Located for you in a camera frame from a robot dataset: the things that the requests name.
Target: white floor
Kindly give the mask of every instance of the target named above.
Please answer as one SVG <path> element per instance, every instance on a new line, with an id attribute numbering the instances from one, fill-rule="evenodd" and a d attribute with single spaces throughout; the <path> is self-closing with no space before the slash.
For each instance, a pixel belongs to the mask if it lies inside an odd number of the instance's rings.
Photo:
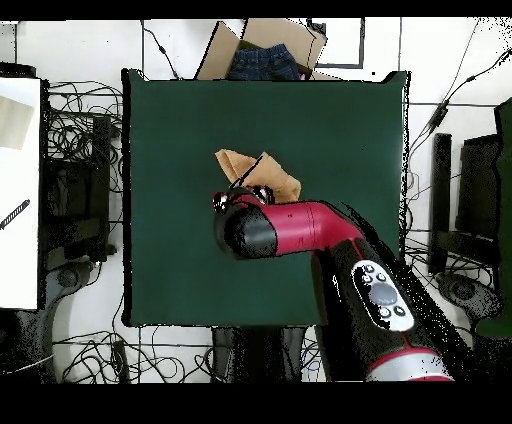
<path id="1" fill-rule="evenodd" d="M 226 22 L 236 33 L 241 33 L 240 20 L 230 19 Z M 343 49 L 340 48 L 339 59 L 332 45 L 329 45 L 329 55 L 334 54 L 338 63 L 353 63 L 359 34 L 357 31 L 344 30 L 345 27 L 352 28 L 353 21 L 330 19 L 328 22 L 327 35 L 333 34 L 333 39 L 344 40 L 346 44 Z M 452 84 L 475 22 L 469 18 L 366 18 L 363 69 L 320 71 L 344 79 L 367 81 L 381 81 L 390 71 L 398 69 L 412 71 L 409 134 L 410 140 L 414 140 Z M 155 32 L 178 74 L 192 78 L 215 23 L 213 19 L 152 20 L 146 21 L 145 25 Z M 512 35 L 507 33 L 506 27 L 506 19 L 485 18 L 479 23 L 455 87 L 467 77 L 492 65 L 506 48 L 511 47 Z M 0 25 L 0 61 L 14 62 L 15 59 L 18 63 L 36 67 L 38 76 L 50 82 L 98 81 L 122 90 L 122 68 L 143 69 L 150 79 L 171 78 L 165 57 L 158 51 L 151 35 L 143 34 L 139 21 L 135 20 L 22 22 L 18 25 L 17 43 L 13 27 Z M 437 129 L 437 132 L 453 135 L 453 174 L 458 172 L 460 149 L 465 139 L 496 132 L 493 107 L 512 97 L 511 75 L 512 64 L 509 60 L 467 84 L 453 97 L 448 115 Z M 95 87 L 92 83 L 84 84 L 83 91 Z M 90 100 L 90 105 L 108 107 L 112 103 L 111 98 Z M 430 148 L 429 140 L 411 161 L 412 170 L 420 177 L 420 189 L 429 185 Z M 454 179 L 452 199 L 455 198 L 457 184 L 457 179 Z M 121 199 L 119 195 L 111 195 L 111 219 L 117 220 Z M 411 204 L 413 228 L 428 228 L 428 202 L 427 191 Z M 451 209 L 453 224 L 455 203 Z M 411 237 L 420 242 L 426 241 L 422 233 L 415 233 Z M 99 280 L 91 287 L 66 298 L 59 306 L 55 317 L 54 340 L 111 329 L 111 320 L 123 289 L 120 225 L 112 232 L 111 243 L 117 246 L 119 252 L 103 265 Z M 467 319 L 460 309 L 440 300 L 435 290 L 432 290 L 432 295 L 454 324 L 467 326 Z M 119 316 L 115 328 L 129 343 L 139 343 L 139 330 L 124 327 Z M 140 331 L 142 347 L 148 356 L 152 356 L 150 344 L 153 331 L 154 327 Z M 157 356 L 177 357 L 184 363 L 186 371 L 190 371 L 195 368 L 194 355 L 204 354 L 205 346 L 211 345 L 212 341 L 208 328 L 163 327 L 157 331 L 154 342 L 167 345 L 155 348 Z M 181 347 L 181 344 L 197 347 Z M 82 347 L 77 344 L 55 346 L 54 360 L 59 374 Z M 127 355 L 131 363 L 137 362 L 135 351 L 128 350 Z M 162 363 L 162 370 L 167 375 L 174 373 L 173 366 L 169 364 L 166 368 Z M 87 374 L 85 368 L 76 367 L 70 377 L 78 379 Z M 305 376 L 305 380 L 322 380 L 322 373 L 318 376 L 318 372 L 314 371 L 313 374 L 309 378 Z M 178 381 L 180 377 L 178 373 L 169 381 Z M 199 371 L 186 381 L 200 382 L 208 379 L 207 375 Z M 141 382 L 153 381 L 161 382 L 155 371 L 142 374 Z"/>

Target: tangled wires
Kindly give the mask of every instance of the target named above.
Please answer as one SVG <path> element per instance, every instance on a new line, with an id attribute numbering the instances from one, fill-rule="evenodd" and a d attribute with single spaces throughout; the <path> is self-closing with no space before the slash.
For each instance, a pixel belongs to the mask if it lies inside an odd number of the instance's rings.
<path id="1" fill-rule="evenodd" d="M 154 346 L 154 336 L 160 327 L 156 327 L 152 339 L 151 348 L 152 355 L 146 353 L 141 346 L 128 343 L 115 329 L 114 321 L 121 309 L 124 296 L 121 297 L 119 306 L 112 318 L 112 331 L 98 331 L 94 333 L 84 334 L 81 336 L 70 337 L 65 340 L 54 342 L 53 344 L 77 344 L 77 339 L 90 338 L 86 343 L 82 343 L 84 347 L 75 355 L 69 366 L 67 366 L 61 376 L 63 383 L 89 383 L 89 384 L 118 384 L 121 381 L 121 373 L 124 358 L 120 357 L 118 350 L 114 345 L 121 342 L 127 352 L 135 352 L 139 359 L 132 364 L 126 364 L 126 368 L 130 373 L 130 377 L 125 382 L 140 381 L 142 374 L 153 370 L 163 383 L 184 383 L 187 379 L 197 371 L 202 371 L 211 378 L 222 381 L 215 376 L 212 365 L 210 364 L 211 353 L 213 347 L 208 347 L 204 355 L 195 355 L 194 362 L 196 367 L 186 372 L 183 362 L 175 357 L 157 356 Z M 91 337 L 101 337 L 99 340 L 91 339 Z M 164 373 L 160 368 L 164 361 L 170 362 L 173 371 L 169 374 Z M 72 379 L 71 372 L 78 368 L 85 368 L 86 374 L 79 378 Z"/>
<path id="2" fill-rule="evenodd" d="M 307 375 L 308 381 L 312 381 L 312 375 L 314 375 L 314 381 L 318 381 L 318 375 L 320 373 L 321 366 L 322 361 L 320 359 L 320 349 L 318 347 L 318 343 L 314 340 L 304 337 L 301 353 L 302 373 Z"/>
<path id="3" fill-rule="evenodd" d="M 77 86 L 82 84 L 94 84 L 96 88 L 86 92 L 79 92 Z M 116 88 L 96 82 L 62 82 L 50 84 L 50 100 L 57 103 L 64 99 L 65 103 L 60 108 L 52 107 L 50 113 L 49 131 L 48 131 L 48 152 L 50 159 L 59 159 L 69 162 L 82 162 L 90 164 L 101 184 L 109 188 L 110 192 L 121 195 L 121 167 L 122 156 L 119 138 L 122 125 L 122 103 L 120 98 L 122 93 Z M 114 98 L 114 103 L 108 107 L 93 105 L 90 106 L 91 98 Z M 93 118 L 108 117 L 111 122 L 109 138 L 109 153 L 105 153 L 93 143 Z M 100 164 L 107 162 L 111 169 L 110 181 L 103 181 L 102 174 L 99 172 Z M 64 176 L 59 176 L 57 181 L 58 196 L 54 204 L 58 204 L 60 215 L 65 215 L 67 205 L 61 200 L 66 198 L 67 180 Z M 122 210 L 119 218 L 112 223 L 114 230 L 120 222 Z"/>

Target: black cable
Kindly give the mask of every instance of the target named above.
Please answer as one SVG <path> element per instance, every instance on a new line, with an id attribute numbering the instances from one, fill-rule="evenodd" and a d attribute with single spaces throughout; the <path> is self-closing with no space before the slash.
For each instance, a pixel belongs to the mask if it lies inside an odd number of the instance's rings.
<path id="1" fill-rule="evenodd" d="M 172 74 L 174 75 L 174 78 L 176 79 L 181 79 L 177 72 L 174 70 L 174 67 L 172 66 L 172 63 L 171 63 L 171 59 L 169 59 L 169 56 L 167 55 L 167 52 L 165 51 L 165 49 L 162 47 L 162 45 L 158 42 L 157 38 L 156 38 L 156 35 L 153 31 L 151 31 L 150 29 L 147 29 L 145 26 L 144 26 L 144 22 L 142 21 L 139 21 L 141 26 L 142 26 L 142 29 L 148 33 L 150 33 L 152 36 L 153 36 L 153 40 L 155 40 L 155 43 L 156 45 L 158 46 L 158 50 L 160 50 L 160 53 L 162 53 L 165 58 L 167 59 L 167 62 L 169 63 L 169 66 L 171 67 L 171 71 L 172 71 Z"/>
<path id="2" fill-rule="evenodd" d="M 85 93 L 78 94 L 76 85 L 81 83 L 95 83 L 101 85 L 99 88 L 91 89 Z M 119 90 L 110 87 L 106 84 L 99 83 L 97 81 L 84 81 L 84 82 L 66 82 L 56 83 L 51 85 L 50 95 L 56 95 L 51 90 L 69 86 L 73 91 L 70 93 L 59 93 L 60 96 L 66 98 L 66 104 L 59 110 L 52 108 L 50 113 L 50 131 L 48 136 L 48 155 L 50 158 L 62 158 L 63 160 L 69 161 L 85 161 L 93 167 L 93 172 L 96 177 L 105 187 L 109 188 L 112 193 L 121 195 L 121 204 L 123 201 L 123 191 L 119 186 L 119 180 L 121 178 L 121 163 L 122 157 L 118 152 L 119 149 L 115 148 L 110 144 L 110 154 L 107 157 L 103 151 L 97 148 L 93 143 L 93 124 L 91 118 L 94 116 L 108 116 L 111 119 L 113 133 L 112 136 L 120 136 L 121 134 L 121 102 L 117 98 L 117 94 L 121 93 Z M 98 91 L 108 90 L 114 95 L 115 103 L 105 108 L 103 106 L 91 106 L 87 110 L 84 110 L 82 98 L 87 95 L 93 95 Z M 72 109 L 72 105 L 75 105 L 78 111 Z M 99 109 L 102 113 L 95 113 L 93 110 Z M 99 163 L 92 162 L 92 152 L 94 152 L 107 161 L 111 169 L 113 169 L 113 175 L 110 175 L 110 180 L 114 182 L 114 187 L 110 186 L 108 181 L 104 181 L 97 172 Z M 122 217 L 121 213 L 117 221 L 120 221 Z M 110 229 L 109 234 L 114 231 L 118 222 L 115 222 L 113 227 Z"/>
<path id="3" fill-rule="evenodd" d="M 460 172 L 459 172 L 458 174 L 452 175 L 452 176 L 450 177 L 450 180 L 453 180 L 454 178 L 460 177 L 460 175 L 461 175 L 461 174 L 460 174 Z M 407 206 L 407 207 L 409 207 L 409 203 L 410 203 L 410 202 L 414 202 L 415 200 L 418 200 L 418 199 L 419 199 L 419 197 L 420 197 L 420 194 L 421 194 L 421 193 L 424 193 L 425 191 L 430 190 L 431 188 L 432 188 L 432 186 L 430 185 L 430 186 L 428 186 L 428 187 L 424 188 L 423 190 L 418 191 L 418 192 L 417 192 L 417 193 L 415 193 L 412 197 L 410 197 L 410 198 L 406 199 L 406 200 L 408 200 L 408 202 L 407 202 L 406 206 Z"/>
<path id="4" fill-rule="evenodd" d="M 103 267 L 103 262 L 100 263 L 100 266 L 98 267 L 98 275 L 96 275 L 96 279 L 94 281 L 92 281 L 91 283 L 87 283 L 85 285 L 85 287 L 87 286 L 92 286 L 96 281 L 98 281 L 98 279 L 100 278 L 100 275 L 101 275 L 101 268 Z"/>
<path id="5" fill-rule="evenodd" d="M 483 70 L 482 72 L 479 72 L 478 74 L 476 75 L 472 75 L 470 76 L 469 78 L 466 78 L 455 90 L 453 90 L 452 94 L 450 94 L 448 96 L 448 98 L 446 100 L 450 100 L 453 95 L 459 91 L 459 89 L 464 86 L 465 84 L 467 84 L 468 82 L 471 82 L 471 81 L 474 81 L 476 78 L 478 78 L 480 75 L 483 75 L 487 72 L 489 72 L 491 69 L 493 69 L 496 65 L 503 63 L 505 60 L 508 59 L 508 57 L 512 55 L 512 48 L 508 49 L 508 50 L 505 50 L 500 57 L 498 57 L 498 59 L 496 60 L 496 62 L 494 62 L 491 66 L 489 66 L 487 69 Z"/>

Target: brown cloth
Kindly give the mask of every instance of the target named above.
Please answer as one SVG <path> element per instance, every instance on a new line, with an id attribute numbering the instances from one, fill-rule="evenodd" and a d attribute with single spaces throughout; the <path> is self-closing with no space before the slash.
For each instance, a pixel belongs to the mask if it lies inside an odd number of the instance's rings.
<path id="1" fill-rule="evenodd" d="M 251 166 L 256 163 L 256 159 L 241 155 L 232 150 L 219 150 L 215 153 L 220 167 L 228 177 L 230 183 L 241 177 Z M 279 165 L 272 156 L 262 153 L 262 158 L 258 165 L 245 178 L 244 186 L 267 185 L 274 192 L 276 203 L 295 202 L 299 200 L 300 181 L 288 175 L 281 165 Z"/>

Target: cardboard box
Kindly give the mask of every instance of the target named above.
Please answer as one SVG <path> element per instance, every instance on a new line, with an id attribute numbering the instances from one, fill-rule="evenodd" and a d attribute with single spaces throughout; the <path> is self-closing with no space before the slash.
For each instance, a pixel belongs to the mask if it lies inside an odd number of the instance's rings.
<path id="1" fill-rule="evenodd" d="M 285 18 L 248 19 L 242 38 L 238 38 L 224 22 L 217 22 L 195 79 L 211 81 L 225 79 L 239 49 L 269 48 L 284 44 L 294 57 L 299 72 L 306 79 L 338 80 L 313 71 L 327 38 L 304 25 Z"/>

